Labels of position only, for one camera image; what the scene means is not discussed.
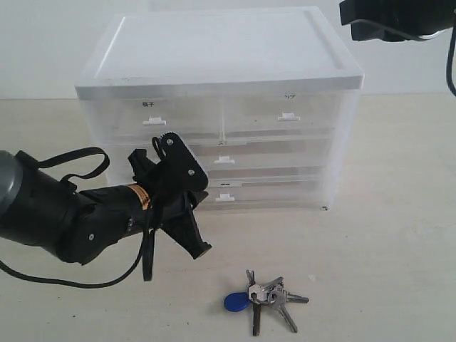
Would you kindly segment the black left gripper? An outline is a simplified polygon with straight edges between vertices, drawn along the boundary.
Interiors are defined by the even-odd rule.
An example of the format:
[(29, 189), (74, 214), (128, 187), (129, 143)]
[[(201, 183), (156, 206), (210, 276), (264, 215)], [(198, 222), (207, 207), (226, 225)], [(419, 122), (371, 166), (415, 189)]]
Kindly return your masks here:
[(161, 191), (159, 168), (147, 157), (146, 149), (136, 149), (128, 161), (133, 169), (134, 183), (128, 187), (136, 192), (142, 208), (152, 208), (150, 228), (162, 229), (193, 259), (198, 259), (212, 248), (203, 241), (194, 216), (194, 209), (204, 201), (207, 191), (181, 192), (168, 196)]

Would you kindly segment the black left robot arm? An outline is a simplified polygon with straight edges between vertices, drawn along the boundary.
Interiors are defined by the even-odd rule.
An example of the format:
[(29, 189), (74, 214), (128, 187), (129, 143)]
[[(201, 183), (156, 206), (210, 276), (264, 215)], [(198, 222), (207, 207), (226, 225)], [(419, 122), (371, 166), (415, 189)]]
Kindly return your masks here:
[(149, 262), (156, 229), (164, 229), (193, 258), (209, 249), (193, 214), (207, 196), (209, 180), (188, 149), (160, 150), (158, 162), (144, 149), (134, 150), (133, 182), (127, 185), (80, 191), (76, 174), (54, 179), (46, 173), (102, 154), (99, 147), (86, 147), (40, 161), (23, 151), (2, 151), (1, 237), (81, 265), (134, 234), (142, 235), (140, 257)]

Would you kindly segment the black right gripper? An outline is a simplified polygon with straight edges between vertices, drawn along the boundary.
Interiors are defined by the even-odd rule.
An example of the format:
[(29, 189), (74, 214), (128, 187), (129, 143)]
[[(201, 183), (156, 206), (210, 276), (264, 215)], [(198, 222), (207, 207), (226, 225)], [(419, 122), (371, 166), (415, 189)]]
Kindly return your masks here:
[[(345, 0), (339, 4), (342, 25), (351, 25), (354, 41), (420, 41), (452, 27), (455, 0)], [(398, 29), (378, 24), (397, 20)]]

